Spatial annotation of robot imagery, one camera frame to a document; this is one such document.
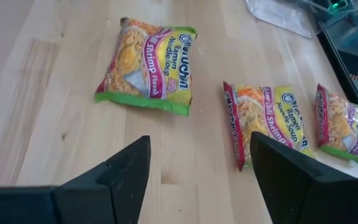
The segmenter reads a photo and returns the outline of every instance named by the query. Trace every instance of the wood grain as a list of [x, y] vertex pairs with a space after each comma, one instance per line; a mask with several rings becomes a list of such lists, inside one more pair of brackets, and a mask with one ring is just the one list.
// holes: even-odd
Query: wood grain
[[[271, 223], [252, 169], [236, 169], [223, 81], [291, 85], [313, 147], [317, 84], [344, 97], [317, 39], [256, 20], [244, 0], [7, 2], [0, 0], [0, 185], [62, 184], [149, 134], [139, 223]], [[93, 101], [124, 16], [197, 29], [188, 118]], [[316, 154], [358, 177], [358, 167]]]

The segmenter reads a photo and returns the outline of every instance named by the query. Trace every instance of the black device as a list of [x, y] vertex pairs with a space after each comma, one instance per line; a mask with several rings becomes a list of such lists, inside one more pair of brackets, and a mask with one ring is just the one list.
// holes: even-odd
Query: black device
[[0, 224], [136, 224], [150, 155], [142, 136], [61, 186], [0, 188]]
[[250, 153], [273, 223], [358, 223], [358, 179], [262, 133]]

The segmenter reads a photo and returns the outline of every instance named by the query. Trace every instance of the red label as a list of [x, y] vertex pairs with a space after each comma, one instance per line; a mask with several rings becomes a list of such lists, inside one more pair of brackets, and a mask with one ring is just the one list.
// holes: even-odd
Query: red label
[[234, 146], [234, 153], [236, 155], [237, 165], [241, 171], [244, 164], [246, 163], [246, 157], [244, 155], [244, 143], [242, 142], [242, 133], [239, 122], [239, 115], [237, 112], [237, 105], [233, 95], [232, 87], [223, 83], [224, 100], [226, 102], [227, 112], [229, 113], [230, 129], [232, 143]]
[[319, 147], [329, 142], [327, 103], [328, 102], [326, 90], [319, 84], [317, 86], [315, 105]]
[[292, 147], [292, 142], [281, 132], [281, 129], [277, 126], [276, 116], [274, 113], [274, 102], [272, 89], [270, 87], [263, 87], [264, 91], [264, 112], [268, 130], [278, 142], [283, 143], [286, 146]]
[[161, 72], [157, 58], [158, 43], [169, 33], [170, 29], [161, 28], [157, 33], [146, 38], [143, 46], [144, 65], [149, 74], [149, 98], [166, 97], [165, 77]]

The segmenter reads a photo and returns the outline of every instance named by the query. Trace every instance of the ramen noodle package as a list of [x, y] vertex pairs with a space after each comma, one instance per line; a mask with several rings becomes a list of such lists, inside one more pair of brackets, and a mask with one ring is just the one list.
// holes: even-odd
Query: ramen noodle package
[[341, 99], [319, 84], [316, 122], [322, 151], [358, 163], [358, 105]]
[[187, 116], [191, 102], [191, 27], [159, 27], [122, 18], [116, 53], [95, 100], [160, 108]]
[[240, 170], [252, 165], [250, 137], [261, 132], [314, 158], [303, 130], [303, 120], [290, 86], [224, 85], [232, 141]]

